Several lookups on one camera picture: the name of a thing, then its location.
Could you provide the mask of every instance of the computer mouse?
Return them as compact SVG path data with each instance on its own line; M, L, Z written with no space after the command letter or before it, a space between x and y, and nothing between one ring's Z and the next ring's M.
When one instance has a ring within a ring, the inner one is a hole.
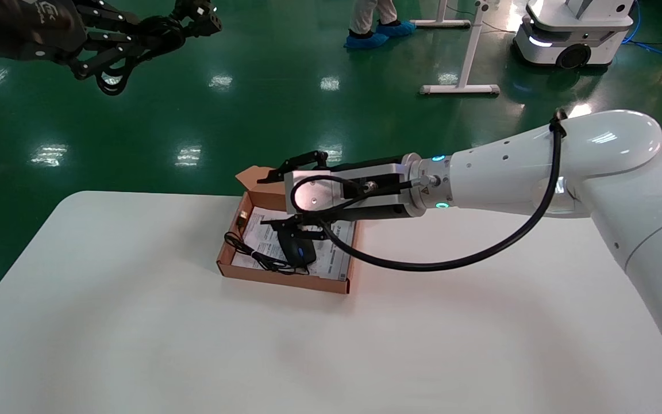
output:
M286 262L294 267L308 267L315 262L313 241L292 237L289 231L279 231L278 241L283 249Z

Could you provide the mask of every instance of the open cardboard box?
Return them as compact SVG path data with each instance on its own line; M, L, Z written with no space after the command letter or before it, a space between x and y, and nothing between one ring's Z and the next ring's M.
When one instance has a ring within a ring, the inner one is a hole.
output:
M252 215L252 209L255 206L263 209L286 210L286 196L284 196L284 183L258 184L257 180L267 177L267 173L272 170L269 167L250 167L237 174L239 180L247 191L244 192L239 208L234 213L234 218L229 225L229 231L244 236L244 228L237 226L237 219L242 212L247 213L247 217ZM359 239L359 223L354 227L354 236L352 238L352 247L357 246ZM349 260L349 270L347 271L346 281L336 281L320 278L315 275L283 275L282 273L270 272L262 269L250 269L249 267L239 267L232 265L236 249L224 242L218 253L218 269L224 277L243 279L247 281L261 281L265 283L274 283L274 285L296 286L296 288L305 288L321 290L331 293L349 293L349 284L354 275L356 259Z

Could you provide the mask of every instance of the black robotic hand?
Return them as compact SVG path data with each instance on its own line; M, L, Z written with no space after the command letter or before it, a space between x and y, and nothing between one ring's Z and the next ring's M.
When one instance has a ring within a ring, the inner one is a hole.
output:
M108 95L120 94L145 60L179 49L186 37L219 31L208 0L176 0L170 15L144 20L103 0L0 0L1 58L68 66L76 79L94 75ZM97 54L81 60L83 51Z

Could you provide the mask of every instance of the person's leg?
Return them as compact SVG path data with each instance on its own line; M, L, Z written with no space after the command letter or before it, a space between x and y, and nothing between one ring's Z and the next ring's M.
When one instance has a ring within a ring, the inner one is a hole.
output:
M379 25L376 31L388 37L407 36L415 31L410 21L397 20L397 10L392 0L378 0Z
M352 21L349 30L357 35L365 35L372 29L372 15L378 0L355 0L352 6Z
M344 47L350 49L372 49L387 41L388 37L375 33L372 29L372 16L378 0L355 0L352 8L352 21L349 23L349 37Z
M397 20L397 10L392 0L378 0L375 3L379 13L379 24L390 24Z

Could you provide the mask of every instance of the green floor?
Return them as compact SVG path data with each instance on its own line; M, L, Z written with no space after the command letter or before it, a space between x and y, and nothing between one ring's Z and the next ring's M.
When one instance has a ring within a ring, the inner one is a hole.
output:
M662 125L662 56L635 45L604 74L554 71L522 65L513 35L489 32L470 82L498 83L499 97L422 97L421 84L456 81L467 31L419 30L347 52L352 0L215 1L224 31L140 66L119 97L52 63L0 59L0 280L77 191L241 194L234 174L252 164L316 148L332 162L454 152L546 123L557 106L640 110ZM173 1L112 3L145 17ZM431 18L437 3L397 7L401 18ZM525 0L492 5L485 21L517 29ZM636 40L662 41L662 0L641 7Z

